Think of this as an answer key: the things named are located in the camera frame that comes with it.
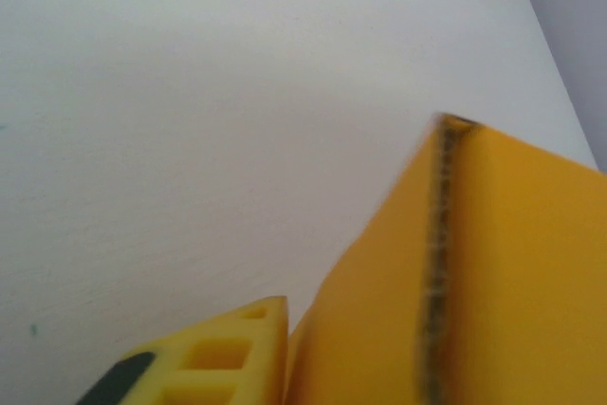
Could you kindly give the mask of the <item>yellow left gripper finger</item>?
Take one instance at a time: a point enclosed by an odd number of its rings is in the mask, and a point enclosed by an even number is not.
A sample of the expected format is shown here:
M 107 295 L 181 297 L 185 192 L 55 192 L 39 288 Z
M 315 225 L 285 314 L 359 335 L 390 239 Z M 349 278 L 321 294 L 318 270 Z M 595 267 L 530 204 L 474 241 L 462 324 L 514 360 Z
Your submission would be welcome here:
M 127 352 L 81 404 L 281 404 L 288 309 L 267 297 Z

